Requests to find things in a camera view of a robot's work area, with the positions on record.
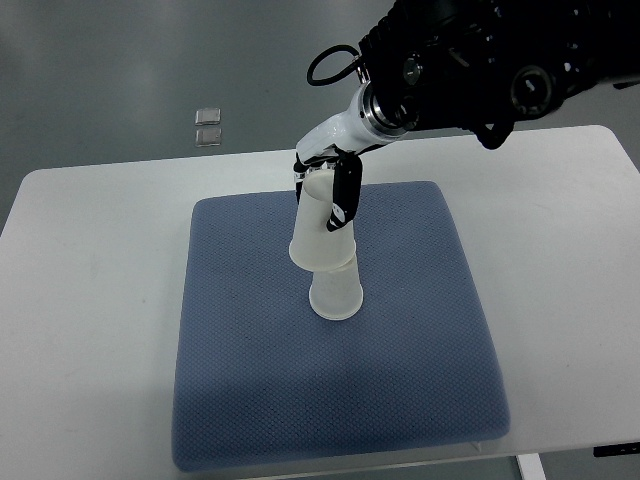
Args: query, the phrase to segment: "clear plastic piece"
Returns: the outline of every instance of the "clear plastic piece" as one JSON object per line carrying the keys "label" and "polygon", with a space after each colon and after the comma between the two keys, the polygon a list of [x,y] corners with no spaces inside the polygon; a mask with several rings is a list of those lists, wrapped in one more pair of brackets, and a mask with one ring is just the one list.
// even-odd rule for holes
{"label": "clear plastic piece", "polygon": [[196,112],[196,125],[217,125],[220,123],[218,107],[201,108]]}
{"label": "clear plastic piece", "polygon": [[222,129],[219,127],[199,128],[196,131],[196,146],[210,147],[222,143]]}

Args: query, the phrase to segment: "plastic cup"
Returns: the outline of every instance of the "plastic cup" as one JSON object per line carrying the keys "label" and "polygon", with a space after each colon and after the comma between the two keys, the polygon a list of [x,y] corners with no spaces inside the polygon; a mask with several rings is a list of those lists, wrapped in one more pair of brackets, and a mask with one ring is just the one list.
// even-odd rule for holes
{"label": "plastic cup", "polygon": [[329,232],[333,207],[333,170],[317,170],[302,184],[289,256],[298,267],[327,272],[345,265],[356,252],[353,222]]}
{"label": "plastic cup", "polygon": [[364,294],[354,255],[342,267],[330,272],[314,272],[309,289],[313,311],[327,320],[346,320],[362,306]]}

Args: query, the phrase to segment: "concrete floor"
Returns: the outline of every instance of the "concrete floor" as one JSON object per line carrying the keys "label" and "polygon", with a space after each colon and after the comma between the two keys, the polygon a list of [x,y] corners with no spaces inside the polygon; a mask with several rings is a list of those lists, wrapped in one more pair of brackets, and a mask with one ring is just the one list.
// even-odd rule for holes
{"label": "concrete floor", "polygon": [[[391,4],[0,0],[0,228],[33,170],[293,148],[344,110],[357,85],[352,77],[309,87],[309,62],[331,45],[356,45]],[[222,109],[222,145],[197,149],[194,113],[206,106]],[[638,107],[640,87],[601,86],[519,128],[605,125],[638,166]],[[553,480],[640,478],[638,455],[594,459],[581,450],[542,460]],[[500,459],[342,478],[519,475],[513,459]]]}

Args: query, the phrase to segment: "inverted cup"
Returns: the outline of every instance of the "inverted cup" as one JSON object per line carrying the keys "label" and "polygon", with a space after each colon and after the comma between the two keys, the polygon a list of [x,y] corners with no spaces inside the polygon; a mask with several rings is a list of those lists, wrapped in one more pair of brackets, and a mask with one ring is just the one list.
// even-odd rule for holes
{"label": "inverted cup", "polygon": [[328,320],[346,320],[362,306],[364,295],[356,256],[331,272],[314,272],[309,289],[311,308]]}
{"label": "inverted cup", "polygon": [[356,252],[353,222],[333,232],[326,227],[333,207],[333,175],[333,170],[317,170],[302,184],[289,256],[310,272],[335,270]]}

